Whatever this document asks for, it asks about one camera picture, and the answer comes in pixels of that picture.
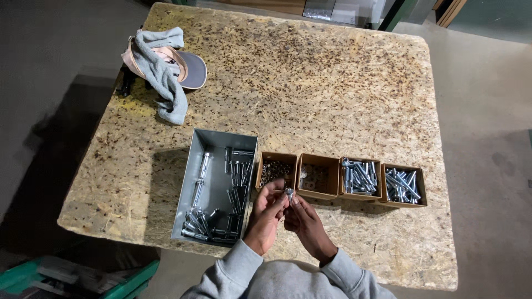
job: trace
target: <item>hand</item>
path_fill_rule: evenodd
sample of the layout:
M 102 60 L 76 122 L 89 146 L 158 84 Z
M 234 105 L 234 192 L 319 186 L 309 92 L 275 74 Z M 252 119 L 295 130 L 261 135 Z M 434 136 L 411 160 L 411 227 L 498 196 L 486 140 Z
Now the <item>hand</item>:
M 333 260 L 338 248 L 327 236 L 316 210 L 299 195 L 284 210 L 285 229 L 293 231 L 311 256 L 320 261 L 320 268 Z
M 269 182 L 262 187 L 253 203 L 244 243 L 258 255 L 262 256 L 273 245 L 282 212 L 290 205 L 284 192 L 274 190 L 276 187 L 283 188 L 284 184 L 283 179 Z

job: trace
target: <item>sweatshirt sleeve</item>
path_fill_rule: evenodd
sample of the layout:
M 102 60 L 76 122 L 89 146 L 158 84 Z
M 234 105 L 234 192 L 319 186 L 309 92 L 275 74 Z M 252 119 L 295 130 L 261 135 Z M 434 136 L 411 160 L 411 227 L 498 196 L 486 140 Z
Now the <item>sweatshirt sleeve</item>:
M 188 289 L 181 298 L 239 298 L 263 261 L 240 239 L 226 256 L 203 273 L 199 285 Z
M 340 248 L 334 259 L 321 268 L 321 272 L 332 280 L 349 299 L 395 299 L 392 292 L 377 283 L 370 271 L 360 269 Z

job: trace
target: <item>osb board tabletop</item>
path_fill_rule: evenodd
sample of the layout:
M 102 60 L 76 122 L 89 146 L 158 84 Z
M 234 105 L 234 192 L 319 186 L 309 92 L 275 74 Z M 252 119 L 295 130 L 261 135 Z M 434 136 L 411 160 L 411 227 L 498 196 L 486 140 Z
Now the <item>osb board tabletop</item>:
M 156 116 L 158 94 L 141 79 L 130 96 L 113 95 L 60 226 L 221 257 L 227 248 L 170 239 L 193 128 L 258 135 L 259 151 L 422 167 L 428 207 L 310 202 L 332 241 L 380 283 L 456 289 L 434 81 L 422 38 L 162 3 L 144 28 L 176 26 L 185 33 L 184 51 L 201 56 L 209 72 L 205 86 L 187 94 L 184 125 Z M 282 224 L 265 259 L 317 264 Z

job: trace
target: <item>metal tray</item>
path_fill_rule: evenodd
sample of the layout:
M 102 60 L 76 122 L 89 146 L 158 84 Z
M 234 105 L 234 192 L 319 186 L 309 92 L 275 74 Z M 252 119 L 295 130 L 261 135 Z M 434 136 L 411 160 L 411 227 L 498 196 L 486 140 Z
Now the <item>metal tray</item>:
M 253 176 L 257 153 L 257 140 L 257 136 L 194 129 L 192 142 L 190 143 L 190 151 L 188 153 L 185 177 L 183 178 L 183 185 L 179 196 L 176 218 L 173 223 L 172 239 L 232 247 L 232 244 L 209 242 L 182 236 L 181 231 L 183 228 L 183 222 L 185 221 L 186 212 L 192 208 L 195 184 L 200 175 L 203 154 L 209 152 L 211 154 L 211 159 L 206 170 L 205 184 L 203 185 L 203 190 L 199 197 L 198 207 L 201 207 L 203 211 L 207 211 L 208 214 L 216 208 L 220 209 L 220 215 L 217 217 L 215 227 L 217 229 L 226 229 L 228 215 L 231 212 L 231 203 L 229 202 L 226 190 L 231 188 L 231 175 L 225 173 L 225 148 L 232 147 L 233 149 L 253 151 L 253 156 L 251 157 L 251 176 Z M 239 157 L 240 156 L 235 155 L 232 159 L 238 160 Z M 242 158 L 248 160 L 249 156 L 242 156 Z M 240 238 L 242 238 L 246 229 L 245 220 L 247 219 L 247 207 L 250 201 L 252 182 L 253 177 L 249 179 L 244 188 L 247 192 L 244 198 L 244 215 L 240 219 Z

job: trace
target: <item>gray cap brim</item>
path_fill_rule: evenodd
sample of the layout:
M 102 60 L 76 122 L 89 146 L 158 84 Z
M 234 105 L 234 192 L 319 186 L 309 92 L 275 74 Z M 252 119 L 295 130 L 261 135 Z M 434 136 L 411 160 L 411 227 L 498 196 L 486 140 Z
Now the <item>gray cap brim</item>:
M 188 89 L 198 89 L 207 80 L 207 65 L 201 57 L 190 52 L 177 51 L 183 58 L 188 68 L 187 77 L 180 82 L 181 86 Z

